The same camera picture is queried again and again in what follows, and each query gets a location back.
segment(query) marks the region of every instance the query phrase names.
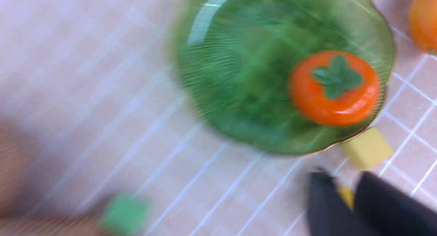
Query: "toy persimmon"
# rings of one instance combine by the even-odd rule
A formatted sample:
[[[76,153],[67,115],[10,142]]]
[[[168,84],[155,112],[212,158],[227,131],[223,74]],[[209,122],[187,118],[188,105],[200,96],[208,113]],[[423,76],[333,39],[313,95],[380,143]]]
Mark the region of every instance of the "toy persimmon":
[[[366,119],[378,101],[379,80],[362,58],[324,51],[299,63],[289,77],[290,98],[309,120],[332,126]]]
[[[437,51],[437,0],[414,0],[408,14],[411,38],[422,51]]]

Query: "green block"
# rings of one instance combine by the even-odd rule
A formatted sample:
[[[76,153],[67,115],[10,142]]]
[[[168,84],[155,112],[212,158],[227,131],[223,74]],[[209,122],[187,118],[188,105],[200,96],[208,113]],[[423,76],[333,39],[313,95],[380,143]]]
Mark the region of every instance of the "green block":
[[[100,226],[115,235],[134,236],[142,229],[149,211],[148,204],[122,194],[109,202]]]

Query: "yellow object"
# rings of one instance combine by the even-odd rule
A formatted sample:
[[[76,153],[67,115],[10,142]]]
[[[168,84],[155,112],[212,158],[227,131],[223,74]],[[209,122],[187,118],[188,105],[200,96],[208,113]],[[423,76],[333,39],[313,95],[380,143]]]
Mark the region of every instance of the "yellow object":
[[[355,194],[350,188],[338,188],[337,192],[340,194],[341,198],[345,204],[351,209],[354,209],[354,198]]]
[[[393,155],[393,150],[376,127],[342,143],[341,148],[359,169],[370,169]]]

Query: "white grout line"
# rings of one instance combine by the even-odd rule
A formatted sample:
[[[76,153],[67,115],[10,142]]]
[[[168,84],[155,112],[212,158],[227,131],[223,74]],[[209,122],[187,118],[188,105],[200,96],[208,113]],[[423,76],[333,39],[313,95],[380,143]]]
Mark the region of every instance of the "white grout line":
[[[409,82],[411,80],[411,78],[413,78],[413,76],[417,73],[418,70],[420,70],[420,68],[422,67],[422,65],[426,62],[426,59],[428,58],[428,56],[424,56],[420,62],[417,64],[417,66],[414,68],[413,72],[408,76],[407,78],[407,82]],[[403,91],[404,88],[406,88],[407,85],[406,83],[403,83],[401,88],[398,90],[398,92],[396,92],[395,96],[393,96],[392,100],[387,104],[387,107],[383,110],[383,113],[385,113],[389,108],[390,105],[398,98],[398,96],[401,94],[401,92]],[[402,142],[402,144],[399,146],[399,148],[397,149],[397,151],[395,152],[395,154],[393,154],[390,157],[390,160],[388,161],[388,163],[384,166],[384,168],[381,170],[381,172],[378,174],[378,177],[381,177],[385,170],[387,169],[387,167],[392,163],[392,161],[396,158],[396,156],[398,156],[398,154],[400,153],[400,151],[402,150],[402,148],[406,145],[406,143],[411,139],[412,135],[414,134],[414,132],[419,128],[420,124],[422,124],[422,122],[425,120],[425,118],[431,113],[431,110],[433,109],[434,104],[431,105],[431,107],[425,112],[425,114],[420,118],[419,122],[417,122],[417,124],[415,125],[415,127],[411,130],[411,132],[409,133],[409,135],[407,136],[407,138]]]
[[[340,171],[340,169],[341,168],[343,168],[343,166],[346,164],[346,162],[349,160],[349,158],[347,157],[347,158],[345,158],[341,163],[340,163],[340,165],[334,170],[334,173],[333,173],[333,175],[336,175],[339,171]]]
[[[386,113],[385,116],[387,116],[389,119],[391,119],[392,121],[396,122],[401,128],[403,128],[406,132],[411,132],[411,130],[405,125],[403,124],[399,119],[397,119],[396,117],[392,116],[390,113]],[[434,153],[437,154],[437,149],[435,149],[433,146],[431,146],[427,141],[425,141],[424,139],[422,139],[422,137],[416,135],[416,133],[413,134],[413,136],[420,141],[422,144],[424,144],[426,147],[428,147],[429,149],[431,149],[431,151],[433,151]]]
[[[289,171],[284,175],[284,177],[282,178],[282,180],[275,186],[275,188],[269,193],[269,195],[267,196],[266,199],[264,199],[264,201],[261,203],[261,205],[256,209],[256,211],[252,214],[252,216],[249,218],[249,220],[247,220],[247,222],[244,224],[244,226],[240,229],[240,231],[237,233],[236,236],[240,236],[245,229],[247,228],[247,226],[253,221],[253,219],[255,219],[255,217],[258,215],[258,213],[261,211],[261,209],[264,207],[264,205],[270,200],[271,197],[273,197],[273,195],[275,194],[275,192],[283,185],[283,183],[287,180],[288,176],[290,176],[290,174],[297,168],[297,166],[300,164],[301,160],[303,158],[299,158],[299,160],[297,160],[293,166],[289,169]]]
[[[89,96],[88,100],[84,102],[83,106],[80,110],[75,114],[73,119],[70,121],[64,129],[62,129],[59,133],[56,134],[54,139],[50,142],[48,146],[46,146],[39,155],[37,155],[37,159],[31,164],[29,169],[34,169],[36,166],[40,165],[42,162],[46,160],[50,155],[56,153],[56,150],[59,146],[61,146],[65,141],[68,140],[68,137],[78,126],[83,122],[92,109],[101,101],[101,99],[108,93],[108,91],[112,88],[112,84],[115,83],[115,80],[122,76],[120,71],[123,71],[125,66],[131,66],[134,63],[135,59],[130,59],[129,56],[125,57],[125,60],[119,63],[111,73],[109,73],[105,78],[96,86],[92,95]],[[143,90],[147,92],[151,92],[152,90],[150,86],[155,86],[161,80],[161,77],[155,78],[151,83],[147,83]]]
[[[290,227],[287,229],[287,231],[285,231],[285,233],[283,234],[283,236],[287,236],[295,227],[295,225],[301,220],[301,218],[305,215],[306,211],[302,212],[290,225]]]
[[[384,109],[382,109],[381,114],[384,114],[387,112],[390,108],[390,106],[396,101],[396,99],[399,97],[399,95],[402,93],[402,91],[407,87],[405,82],[409,82],[417,73],[417,71],[420,70],[420,68],[423,66],[423,64],[426,62],[428,56],[424,55],[420,62],[416,65],[414,70],[411,72],[411,74],[408,76],[408,78],[402,83],[401,87],[398,89],[398,91],[395,93],[393,98],[387,103]],[[381,118],[376,119],[375,124],[377,124]]]
[[[141,147],[144,145],[144,143],[159,129],[161,124],[172,114],[174,113],[184,102],[184,99],[178,100],[173,105],[171,105],[167,110],[162,114],[162,116],[159,118],[158,121],[156,121],[156,124],[153,124],[143,135],[142,137],[137,140],[133,146],[129,149],[129,151],[125,154],[124,158],[119,160],[117,165],[109,172],[108,175],[103,179],[102,182],[94,189],[92,190],[91,194],[89,194],[88,197],[86,197],[85,200],[77,207],[77,209],[74,211],[74,213],[80,213],[83,209],[83,206],[86,206],[99,192],[105,187],[105,185],[111,181],[112,178],[114,178],[115,175],[118,174],[118,172],[134,157],[138,150],[141,149]],[[179,152],[181,152],[182,149],[186,146],[187,142],[192,139],[193,136],[201,129],[203,125],[202,123],[199,123],[198,125],[194,126],[184,137],[184,139],[181,140],[181,142],[176,146],[175,149],[169,154],[167,159],[162,162],[159,167],[149,176],[147,181],[145,183],[150,183],[152,180],[158,176],[161,171],[165,168],[165,166],[177,155]]]
[[[167,207],[167,209],[165,209],[161,216],[149,227],[145,234],[150,234],[155,229],[155,227],[158,226],[158,224],[162,221],[162,219],[164,219],[168,212],[173,209],[178,201],[185,195],[185,193],[192,187],[192,185],[196,183],[199,177],[209,168],[212,162],[220,155],[220,153],[222,153],[223,150],[225,150],[229,146],[230,143],[231,141],[228,141],[220,146],[220,148],[214,153],[211,158],[208,159],[208,161],[206,161],[201,170],[192,178],[192,180],[188,182],[188,184],[185,185],[184,188],[182,188],[176,198],[170,203],[170,205]]]
[[[117,129],[117,127],[123,123],[124,119],[133,112],[136,107],[138,106],[139,102],[141,102],[141,99],[146,96],[150,89],[147,87],[144,87],[142,91],[138,94],[137,97],[133,98],[129,104],[131,104],[131,107],[125,107],[125,109],[117,115],[117,117],[111,121],[110,124],[106,125],[105,128],[102,131],[102,134],[95,140],[92,145],[90,145],[70,166],[62,175],[62,177],[53,185],[50,190],[44,195],[42,200],[34,206],[33,209],[31,209],[30,212],[26,214],[26,216],[33,215],[37,210],[39,210],[45,203],[47,203],[50,199],[53,198],[54,195],[56,195],[61,188],[64,186],[64,184],[71,179],[71,177],[77,172],[77,170],[80,168],[81,164],[86,160],[86,158],[94,153],[94,151],[102,144],[104,143]],[[179,108],[179,106],[183,103],[184,99],[176,100],[172,105],[170,105],[164,113],[152,124],[152,126],[149,129],[157,129],[165,119],[167,119],[170,114],[172,114],[175,110]]]
[[[409,175],[407,175],[405,172],[403,172],[400,168],[396,167],[396,165],[391,164],[390,170],[395,172],[397,175],[402,177],[406,182],[408,182],[410,185],[415,186],[417,185],[417,182],[415,182]]]
[[[399,155],[401,150],[404,148],[406,143],[411,139],[411,137],[414,135],[416,130],[420,127],[420,124],[426,119],[426,117],[431,113],[431,110],[434,108],[434,105],[431,105],[428,110],[426,110],[425,114],[420,118],[420,120],[417,122],[417,124],[414,126],[414,128],[411,130],[407,138],[401,143],[399,148],[396,150],[396,152],[390,157],[390,159],[387,161],[387,164],[384,166],[384,168],[379,172],[378,177],[381,177],[385,170],[390,166],[390,164],[393,162],[393,160]]]
[[[395,27],[393,27],[393,26],[390,26],[390,28],[392,28],[393,31],[395,31],[398,35],[400,35],[400,36],[402,36],[403,38],[405,38],[406,40],[409,40],[409,41],[412,42],[411,38],[410,38],[408,35],[406,35],[406,34],[404,34],[403,32],[401,32],[399,29],[397,29],[397,28],[395,28]]]
[[[230,185],[228,190],[223,194],[223,196],[219,199],[217,203],[211,208],[211,210],[208,211],[206,216],[203,218],[203,220],[197,225],[197,227],[191,232],[190,236],[193,236],[199,229],[203,226],[203,224],[209,219],[209,217],[214,213],[214,211],[220,206],[220,204],[229,196],[229,194],[235,189],[235,187],[239,184],[239,182],[245,177],[245,175],[250,171],[252,166],[256,164],[260,159],[262,155],[258,155],[252,163],[250,163],[249,166],[245,168],[245,170],[238,176],[238,178]]]
[[[434,161],[432,166],[428,169],[428,171],[426,171],[425,176],[423,176],[423,178],[419,181],[419,183],[416,185],[414,190],[410,193],[410,197],[412,197],[415,194],[415,192],[417,192],[417,190],[420,188],[420,186],[422,186],[422,183],[426,180],[426,178],[428,178],[429,174],[431,173],[431,171],[434,169],[436,165],[437,165],[437,160]]]
[[[434,105],[437,105],[436,102],[433,101],[433,99],[431,99],[428,95],[426,95],[424,92],[422,92],[420,89],[418,89],[415,85],[411,84],[410,82],[406,81],[405,79],[403,79],[399,74],[393,73],[393,75],[398,78],[399,80],[401,80],[403,83],[405,83],[406,85],[408,85],[409,87],[411,87],[414,91],[416,91],[417,93],[419,93],[422,97],[424,97],[425,99],[428,99],[428,101],[432,102]]]
[[[402,127],[406,132],[410,132],[411,130],[409,130],[408,127],[406,127],[406,125],[404,125],[401,121],[399,121],[399,119],[397,119],[396,117],[392,116],[389,113],[385,114],[389,119],[391,119],[392,121],[396,122],[400,127]],[[419,140],[421,143],[423,143],[426,147],[428,147],[429,149],[431,149],[434,153],[437,154],[437,149],[435,149],[433,146],[431,146],[427,141],[425,141],[424,139],[422,139],[420,136],[414,134],[413,135],[417,140]],[[418,189],[420,189],[420,186],[422,185],[422,183],[425,181],[425,179],[428,177],[429,173],[432,171],[432,169],[434,168],[434,166],[436,165],[436,163],[434,163],[431,168],[428,169],[428,171],[426,172],[425,176],[420,180],[419,184],[416,184],[416,182],[414,182],[412,180],[411,177],[409,177],[407,174],[405,174],[402,170],[398,169],[398,167],[391,165],[391,168],[394,172],[396,172],[398,175],[400,175],[402,178],[404,178],[406,181],[408,181],[412,186],[415,186],[414,188],[414,192],[412,192],[410,194],[410,197],[412,197]],[[433,200],[435,200],[437,202],[437,198],[435,198],[434,196],[432,196],[431,194],[429,194],[425,189],[422,189],[422,191],[424,193],[427,193],[427,196]]]

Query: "black object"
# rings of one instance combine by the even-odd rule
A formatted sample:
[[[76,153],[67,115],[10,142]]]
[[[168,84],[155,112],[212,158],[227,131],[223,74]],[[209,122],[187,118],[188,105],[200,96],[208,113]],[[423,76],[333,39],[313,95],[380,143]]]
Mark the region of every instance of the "black object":
[[[326,171],[312,172],[308,201],[312,236],[437,236],[437,214],[370,172],[358,183],[354,211]]]

